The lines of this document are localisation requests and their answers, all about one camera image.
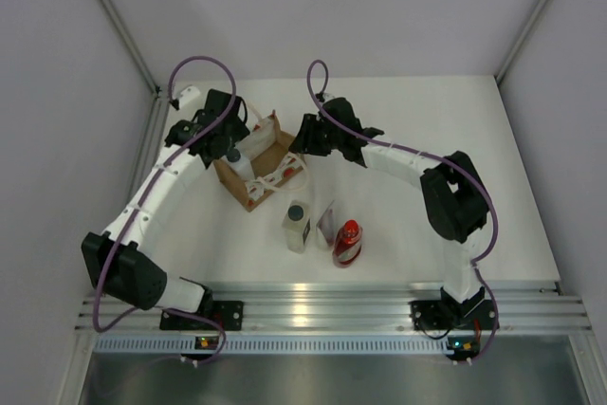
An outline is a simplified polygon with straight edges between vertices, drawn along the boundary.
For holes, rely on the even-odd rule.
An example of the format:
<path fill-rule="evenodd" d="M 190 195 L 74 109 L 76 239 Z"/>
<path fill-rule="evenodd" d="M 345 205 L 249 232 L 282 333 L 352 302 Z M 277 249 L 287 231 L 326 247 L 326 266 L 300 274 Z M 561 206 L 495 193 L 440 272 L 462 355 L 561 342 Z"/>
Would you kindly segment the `burlap watermelon canvas bag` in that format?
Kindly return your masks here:
<path fill-rule="evenodd" d="M 255 178 L 243 181 L 229 166 L 225 156 L 213 163 L 220 183 L 247 212 L 254 211 L 274 193 L 298 193 L 306 189 L 310 172 L 301 155 L 291 153 L 294 137 L 282 129 L 271 112 L 259 116 L 251 132 L 237 148 L 251 162 Z"/>

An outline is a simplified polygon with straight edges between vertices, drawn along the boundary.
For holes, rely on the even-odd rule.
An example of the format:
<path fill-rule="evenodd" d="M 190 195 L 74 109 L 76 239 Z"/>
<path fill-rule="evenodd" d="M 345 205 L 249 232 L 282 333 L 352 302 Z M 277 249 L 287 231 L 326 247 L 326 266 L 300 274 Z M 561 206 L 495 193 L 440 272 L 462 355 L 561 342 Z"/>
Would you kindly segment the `clear bottle grey cap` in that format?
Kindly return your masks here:
<path fill-rule="evenodd" d="M 311 231 L 311 212 L 307 203 L 292 200 L 282 222 L 285 242 L 289 250 L 303 253 Z"/>

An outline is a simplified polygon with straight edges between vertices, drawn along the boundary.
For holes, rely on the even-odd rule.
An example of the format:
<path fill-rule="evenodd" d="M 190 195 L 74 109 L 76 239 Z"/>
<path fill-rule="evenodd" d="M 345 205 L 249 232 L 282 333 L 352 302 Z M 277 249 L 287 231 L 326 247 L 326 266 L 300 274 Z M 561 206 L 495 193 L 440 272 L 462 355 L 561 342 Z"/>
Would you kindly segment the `clear plastic tube pack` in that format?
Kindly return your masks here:
<path fill-rule="evenodd" d="M 337 236 L 335 208 L 335 201 L 331 201 L 317 221 L 315 232 L 316 245 L 319 249 L 329 250 L 335 245 Z"/>

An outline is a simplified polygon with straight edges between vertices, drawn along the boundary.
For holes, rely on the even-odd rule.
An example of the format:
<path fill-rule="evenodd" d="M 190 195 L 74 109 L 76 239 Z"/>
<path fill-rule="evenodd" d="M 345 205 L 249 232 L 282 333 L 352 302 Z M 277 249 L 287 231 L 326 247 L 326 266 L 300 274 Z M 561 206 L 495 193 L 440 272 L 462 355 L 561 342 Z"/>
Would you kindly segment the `red shampoo bottle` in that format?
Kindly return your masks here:
<path fill-rule="evenodd" d="M 333 262 L 337 267 L 349 267 L 362 250 L 363 228 L 354 219 L 347 220 L 339 229 L 333 247 Z"/>

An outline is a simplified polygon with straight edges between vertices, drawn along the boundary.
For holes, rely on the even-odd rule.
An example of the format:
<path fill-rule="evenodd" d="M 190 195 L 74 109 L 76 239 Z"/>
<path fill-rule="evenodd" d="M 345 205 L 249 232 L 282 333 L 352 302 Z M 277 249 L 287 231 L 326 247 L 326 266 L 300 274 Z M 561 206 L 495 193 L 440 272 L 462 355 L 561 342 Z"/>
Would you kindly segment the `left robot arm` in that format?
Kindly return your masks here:
<path fill-rule="evenodd" d="M 239 96 L 217 89 L 202 94 L 188 86 L 177 101 L 182 107 L 203 105 L 168 130 L 138 191 L 103 233 L 84 237 L 82 252 L 97 292 L 141 310 L 179 310 L 185 322 L 201 329 L 213 320 L 212 291 L 169 272 L 167 261 L 177 249 L 161 246 L 160 237 L 190 185 L 249 129 L 239 114 Z"/>

